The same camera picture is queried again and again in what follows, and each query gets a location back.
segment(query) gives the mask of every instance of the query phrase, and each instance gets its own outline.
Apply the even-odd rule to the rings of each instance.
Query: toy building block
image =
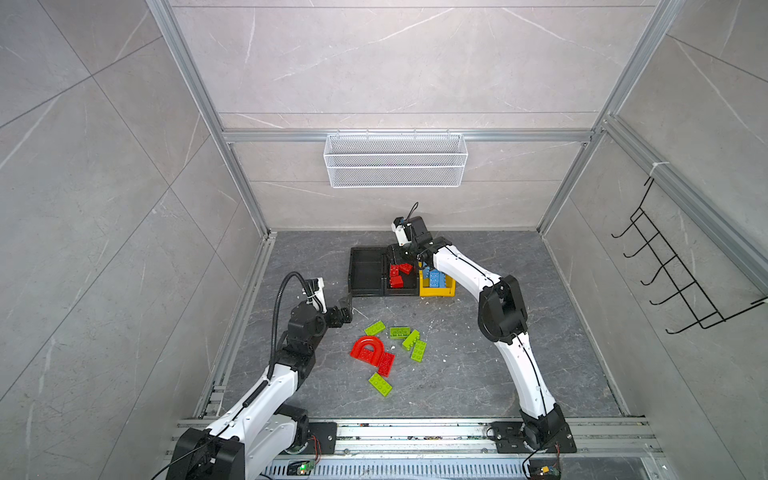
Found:
[[[408,275],[409,273],[411,273],[411,270],[413,270],[413,265],[411,265],[410,263],[400,263],[397,266],[397,268],[398,270],[403,272],[405,275]]]
[[[366,335],[374,336],[386,330],[386,325],[381,320],[366,328]]]
[[[389,372],[392,370],[392,363],[394,361],[394,353],[384,352],[384,355],[382,355],[382,361],[379,362],[379,375],[389,376]]]
[[[437,270],[429,271],[429,288],[440,287],[440,272]]]
[[[413,352],[411,353],[411,360],[421,363],[424,358],[424,351],[427,349],[427,342],[416,340],[413,344]]]
[[[379,390],[383,396],[389,395],[392,391],[392,386],[386,382],[378,373],[374,373],[373,376],[368,379],[368,382],[373,385],[374,389]]]
[[[411,327],[409,326],[393,326],[389,328],[389,338],[391,339],[407,339],[411,334]]]
[[[378,336],[361,336],[349,353],[354,359],[361,360],[373,366],[379,366],[384,355],[384,343]]]
[[[419,331],[413,330],[408,337],[402,341],[402,348],[411,351],[411,348],[413,348],[413,344],[416,342],[416,340],[419,339]]]
[[[402,281],[400,275],[391,276],[389,278],[389,288],[402,288],[405,283]]]

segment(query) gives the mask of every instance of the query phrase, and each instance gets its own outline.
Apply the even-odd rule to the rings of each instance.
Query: red arch block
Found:
[[[362,360],[373,366],[379,366],[384,354],[384,344],[377,336],[361,336],[349,353],[354,359]]]

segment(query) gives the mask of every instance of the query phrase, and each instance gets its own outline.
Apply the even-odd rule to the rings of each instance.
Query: gray marble floor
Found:
[[[536,232],[433,232],[450,239],[477,263],[519,280],[528,306],[538,365],[566,416],[620,416],[603,371],[554,265]],[[326,301],[346,295],[349,248],[386,245],[391,232],[281,232],[235,359],[224,406],[233,405],[259,378],[269,357],[277,287],[286,273],[322,276]],[[280,331],[301,290],[292,280],[283,297]],[[477,327],[477,303],[461,287],[453,298],[355,298],[353,322],[331,329],[308,380],[290,399],[312,417],[518,416],[515,385],[498,350]],[[363,329],[382,320],[411,326],[427,342],[422,363],[379,335],[396,358],[384,398],[368,384],[375,369],[349,356]]]

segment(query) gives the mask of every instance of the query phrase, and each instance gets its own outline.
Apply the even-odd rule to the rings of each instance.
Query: yellow bin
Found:
[[[424,276],[424,270],[419,271],[419,296],[455,296],[456,280],[450,276],[445,276],[445,288],[429,288],[429,275]]]

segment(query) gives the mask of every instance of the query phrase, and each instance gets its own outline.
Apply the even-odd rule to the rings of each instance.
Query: wall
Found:
[[[590,129],[655,5],[172,3],[222,122],[233,129]],[[294,229],[386,228],[393,211],[416,200],[433,227],[533,229],[577,151],[576,144],[471,144],[459,188],[333,190],[321,145],[237,145],[267,222]],[[382,205],[389,208],[379,214]]]
[[[3,2],[0,45],[3,478],[148,478],[256,229],[144,2]]]
[[[580,144],[475,142],[462,185],[331,188],[322,143],[236,144],[272,228],[389,229],[414,202],[430,228],[533,230]]]
[[[689,0],[619,112],[763,247],[767,19],[764,2]],[[636,232],[611,236],[629,225],[646,179],[605,139],[546,240],[619,395],[629,412],[650,418],[677,474],[768,478],[768,307],[711,329],[666,332],[691,314],[679,297],[651,305],[674,293],[670,281],[662,273],[643,285],[659,263],[647,248],[624,256],[643,245]],[[658,186],[644,209],[680,255],[670,264],[679,285],[690,282],[681,261],[725,316],[763,296]],[[641,229],[653,232],[647,222]],[[659,238],[652,244],[662,260],[672,257]],[[695,286],[685,298],[699,316],[713,311]]]

